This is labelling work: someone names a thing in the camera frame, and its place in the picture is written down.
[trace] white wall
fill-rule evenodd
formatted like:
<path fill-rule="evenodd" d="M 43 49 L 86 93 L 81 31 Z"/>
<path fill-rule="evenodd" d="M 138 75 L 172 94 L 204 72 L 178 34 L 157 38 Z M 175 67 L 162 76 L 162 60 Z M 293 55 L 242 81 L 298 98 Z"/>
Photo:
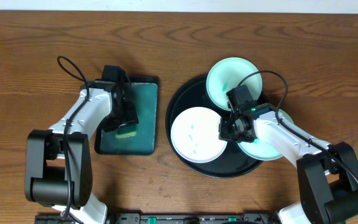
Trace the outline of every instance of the white wall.
<path fill-rule="evenodd" d="M 0 9 L 358 14 L 358 0 L 0 0 Z"/>

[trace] white plate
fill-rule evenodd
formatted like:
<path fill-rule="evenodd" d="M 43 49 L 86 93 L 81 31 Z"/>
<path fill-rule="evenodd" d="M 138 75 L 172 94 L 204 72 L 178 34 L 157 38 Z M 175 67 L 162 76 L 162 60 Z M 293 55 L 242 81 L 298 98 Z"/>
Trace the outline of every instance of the white plate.
<path fill-rule="evenodd" d="M 206 78 L 206 91 L 212 102 L 227 111 L 226 93 L 237 87 L 243 78 L 258 69 L 243 58 L 231 57 L 216 63 Z M 260 74 L 249 77 L 242 85 L 247 85 L 254 100 L 257 100 L 262 92 L 262 77 Z"/>
<path fill-rule="evenodd" d="M 171 127 L 173 148 L 190 162 L 204 163 L 218 158 L 226 148 L 219 140 L 220 115 L 203 107 L 185 110 Z"/>
<path fill-rule="evenodd" d="M 284 110 L 280 109 L 280 112 L 283 113 L 284 118 L 293 123 L 291 117 Z M 241 142 L 238 145 L 248 156 L 262 161 L 271 161 L 283 156 L 273 146 L 259 139 L 253 143 Z"/>

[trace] white bowl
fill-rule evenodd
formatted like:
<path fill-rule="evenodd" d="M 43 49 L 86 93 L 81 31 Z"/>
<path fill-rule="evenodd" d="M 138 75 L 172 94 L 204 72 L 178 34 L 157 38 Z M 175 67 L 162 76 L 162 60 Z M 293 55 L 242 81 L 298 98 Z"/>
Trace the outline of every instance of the white bowl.
<path fill-rule="evenodd" d="M 258 69 L 243 58 L 231 57 L 216 63 L 206 78 L 206 91 L 212 102 L 227 111 L 228 100 L 226 93 L 237 87 L 243 78 Z M 262 92 L 262 77 L 260 74 L 249 77 L 242 85 L 247 85 L 251 96 L 257 100 Z"/>
<path fill-rule="evenodd" d="M 219 140 L 220 115 L 203 107 L 194 107 L 180 113 L 171 127 L 173 148 L 190 162 L 211 162 L 226 148 Z"/>

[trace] wood grain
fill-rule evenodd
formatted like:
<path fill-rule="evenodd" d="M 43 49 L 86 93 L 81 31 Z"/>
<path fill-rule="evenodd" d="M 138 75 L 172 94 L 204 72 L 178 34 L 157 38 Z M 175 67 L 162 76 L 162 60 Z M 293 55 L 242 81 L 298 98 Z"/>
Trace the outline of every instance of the wood grain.
<path fill-rule="evenodd" d="M 173 153 L 165 134 L 170 98 L 226 57 L 283 74 L 290 86 L 284 110 L 294 122 L 352 144 L 358 156 L 358 15 L 0 11 L 0 223 L 53 212 L 25 199 L 24 170 L 27 135 L 57 122 L 78 96 L 81 83 L 60 70 L 57 55 L 89 79 L 105 64 L 160 78 L 154 154 L 91 155 L 93 192 L 117 212 L 242 213 L 299 200 L 296 170 L 285 159 L 212 179 Z M 281 82 L 263 79 L 277 102 Z"/>

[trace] black tray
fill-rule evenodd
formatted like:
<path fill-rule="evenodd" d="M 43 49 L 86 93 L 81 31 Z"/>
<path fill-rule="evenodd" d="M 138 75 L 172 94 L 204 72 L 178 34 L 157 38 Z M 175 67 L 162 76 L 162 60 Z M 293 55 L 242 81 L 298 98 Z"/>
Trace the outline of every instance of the black tray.
<path fill-rule="evenodd" d="M 173 148 L 171 127 L 173 121 L 181 112 L 192 107 L 202 106 L 214 110 L 222 117 L 230 116 L 229 111 L 218 108 L 209 99 L 205 84 L 206 77 L 207 75 L 202 75 L 188 81 L 179 88 L 171 99 L 165 117 L 165 130 L 167 131 L 169 143 L 182 162 L 201 174 L 220 178 L 238 177 L 247 174 L 258 167 L 262 161 L 249 157 L 235 142 L 228 142 L 224 152 L 218 158 L 206 163 L 190 162 L 179 155 Z M 263 94 L 258 99 L 258 102 L 260 104 L 266 102 Z"/>

